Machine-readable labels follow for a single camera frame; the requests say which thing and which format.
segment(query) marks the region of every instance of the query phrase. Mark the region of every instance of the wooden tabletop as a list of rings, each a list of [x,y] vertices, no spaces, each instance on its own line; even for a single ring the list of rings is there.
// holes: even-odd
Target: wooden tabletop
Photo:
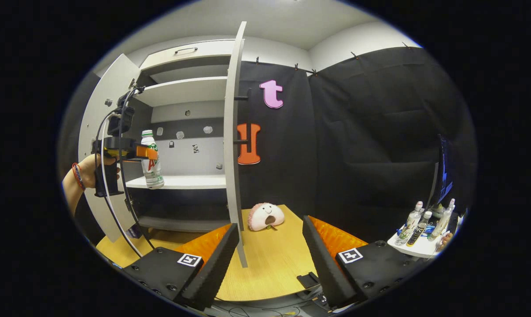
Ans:
[[[242,210],[244,225],[242,239],[248,267],[242,267],[238,253],[235,251],[217,293],[219,299],[225,301],[273,299],[303,291],[304,287],[296,278],[298,275],[306,275],[309,272],[318,275],[302,236],[302,219],[287,206],[279,205],[279,207],[285,214],[285,222],[276,226],[277,231],[274,229],[250,231],[247,226],[250,209]],[[202,234],[152,229],[150,241],[155,247],[173,250]],[[141,253],[145,254],[151,250],[144,237],[131,240]],[[114,243],[104,237],[98,243],[97,249],[122,267],[138,259],[123,237]]]

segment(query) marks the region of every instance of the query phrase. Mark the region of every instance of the plush toy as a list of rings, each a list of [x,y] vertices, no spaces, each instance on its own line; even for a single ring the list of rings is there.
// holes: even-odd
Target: plush toy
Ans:
[[[268,225],[281,225],[283,221],[283,210],[271,203],[257,203],[248,215],[248,227],[252,231],[259,231]]]

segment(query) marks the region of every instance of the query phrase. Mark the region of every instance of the black curtain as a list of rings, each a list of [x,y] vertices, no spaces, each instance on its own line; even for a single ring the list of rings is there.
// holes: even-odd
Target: black curtain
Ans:
[[[283,87],[277,109],[264,102],[263,82],[275,80]],[[239,165],[242,208],[256,203],[285,204],[296,215],[313,214],[316,195],[316,133],[306,72],[274,64],[242,62],[239,94],[252,88],[249,102],[239,102],[238,123],[261,127],[257,154],[261,161]]]
[[[467,105],[422,48],[387,48],[309,78],[318,148],[316,213],[372,242],[388,239],[418,200],[426,203],[438,134],[457,153],[450,195],[472,200],[476,139]]]

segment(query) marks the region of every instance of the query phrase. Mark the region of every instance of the drawer handle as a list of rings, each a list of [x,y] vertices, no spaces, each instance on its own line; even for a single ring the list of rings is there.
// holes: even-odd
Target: drawer handle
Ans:
[[[175,54],[177,54],[177,52],[179,52],[179,51],[190,50],[190,49],[192,49],[192,48],[182,48],[181,50],[177,50],[177,51],[175,51]]]

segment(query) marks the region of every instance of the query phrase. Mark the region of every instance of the open cabinet door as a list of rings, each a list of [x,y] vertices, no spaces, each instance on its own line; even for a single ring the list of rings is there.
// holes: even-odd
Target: open cabinet door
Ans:
[[[229,202],[229,215],[231,223],[238,223],[239,242],[236,249],[240,257],[242,267],[248,267],[246,255],[244,253],[242,234],[240,230],[244,228],[241,221],[242,209],[240,204],[240,188],[238,179],[238,145],[234,140],[238,139],[238,102],[234,100],[238,96],[238,86],[240,80],[240,63],[242,60],[242,50],[244,40],[242,38],[246,22],[240,24],[234,49],[232,50],[229,63],[229,73],[227,76],[227,87],[225,95],[225,178],[227,183],[227,199]]]
[[[91,143],[95,140],[95,135],[102,124],[103,118],[112,110],[117,108],[117,99],[129,90],[131,81],[137,80],[140,69],[130,61],[124,54],[121,54],[109,66],[105,74],[99,80],[86,106],[82,124],[80,127],[80,138],[78,141],[77,162],[84,160],[91,154]],[[112,104],[107,106],[105,101],[112,100]],[[123,190],[122,182],[118,182],[118,189]],[[93,213],[95,220],[105,233],[105,235],[115,242],[121,233],[115,223],[109,207],[102,197],[94,195],[94,188],[87,188],[85,191],[86,200]],[[127,230],[134,224],[133,216],[125,205],[125,195],[110,196],[111,203],[123,230]]]

